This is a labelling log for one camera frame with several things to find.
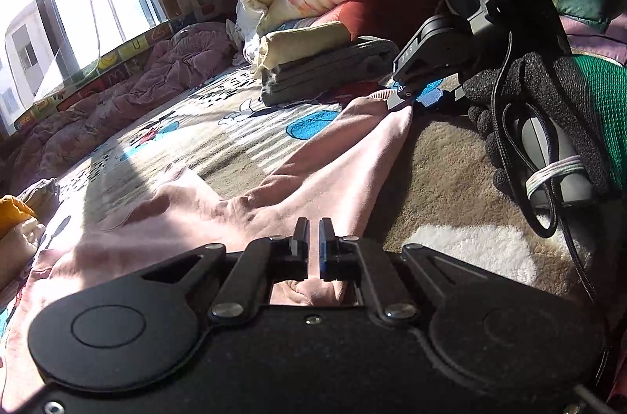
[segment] metal screw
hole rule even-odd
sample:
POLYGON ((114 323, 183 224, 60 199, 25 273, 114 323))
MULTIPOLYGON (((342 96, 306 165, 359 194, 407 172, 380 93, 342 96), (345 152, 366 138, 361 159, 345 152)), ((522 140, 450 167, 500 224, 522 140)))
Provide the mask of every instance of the metal screw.
POLYGON ((56 401, 49 401, 46 405, 43 406, 43 412, 46 414, 64 414, 65 409, 63 406, 56 401))
POLYGON ((224 302, 211 308, 211 313, 221 319, 234 319, 244 313, 244 307, 236 302, 224 302))
POLYGON ((411 319, 416 315, 416 307, 406 302, 391 304, 386 308, 386 315, 393 320, 411 319))
POLYGON ((322 317, 319 315, 309 315, 305 318, 305 323, 309 325, 316 325, 322 322, 322 317))

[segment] green knit fabric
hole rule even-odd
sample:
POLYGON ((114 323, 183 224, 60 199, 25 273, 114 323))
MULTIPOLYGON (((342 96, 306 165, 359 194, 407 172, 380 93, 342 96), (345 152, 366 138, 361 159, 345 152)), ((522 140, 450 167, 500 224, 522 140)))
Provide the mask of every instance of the green knit fabric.
POLYGON ((573 55, 601 116, 612 181, 627 188, 627 69, 591 55, 573 55))

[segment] yellow folded towel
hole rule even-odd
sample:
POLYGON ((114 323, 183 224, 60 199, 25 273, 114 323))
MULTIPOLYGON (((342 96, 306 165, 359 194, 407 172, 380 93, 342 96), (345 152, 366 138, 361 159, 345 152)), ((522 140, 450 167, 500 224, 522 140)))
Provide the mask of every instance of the yellow folded towel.
POLYGON ((17 224, 35 217, 34 211, 14 196, 0 198, 0 239, 8 234, 17 224))
POLYGON ((341 22, 314 27, 277 30, 261 38, 259 51, 251 66, 253 78, 261 78, 261 69, 299 60, 350 43, 350 32, 341 22))

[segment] purple blanket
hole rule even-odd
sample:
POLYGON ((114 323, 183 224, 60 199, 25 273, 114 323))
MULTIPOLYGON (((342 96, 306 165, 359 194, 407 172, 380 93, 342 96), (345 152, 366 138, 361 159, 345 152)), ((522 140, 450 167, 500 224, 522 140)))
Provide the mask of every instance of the purple blanket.
POLYGON ((613 19, 604 33, 566 16, 560 19, 571 48, 627 64, 627 12, 613 19))
POLYGON ((109 137, 186 89, 224 71, 233 51, 224 24, 190 25, 157 43, 146 71, 41 121, 4 168, 11 193, 59 177, 109 137))

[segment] bed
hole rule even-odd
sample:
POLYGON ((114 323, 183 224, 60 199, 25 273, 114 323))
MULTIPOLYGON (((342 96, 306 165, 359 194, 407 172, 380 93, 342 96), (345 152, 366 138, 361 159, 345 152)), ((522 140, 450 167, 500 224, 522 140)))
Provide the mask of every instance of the bed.
MULTIPOLYGON (((230 67, 185 90, 64 174, 61 205, 38 253, 68 250, 114 211, 148 198, 158 174, 172 162, 192 169, 223 198, 239 195, 261 183, 352 99, 381 88, 361 81, 268 107, 259 101, 261 81, 249 70, 230 67)), ((456 82, 447 78, 433 89, 456 82)), ((535 235, 518 207, 494 189, 492 176, 484 141, 466 117, 416 115, 373 201, 364 235, 389 251, 420 242, 527 285, 579 298, 560 233, 548 240, 535 235)), ((572 210, 567 218, 592 281, 601 295, 609 294, 625 236, 623 205, 606 202, 572 210)), ((0 314, 0 332, 19 303, 18 289, 0 314)))

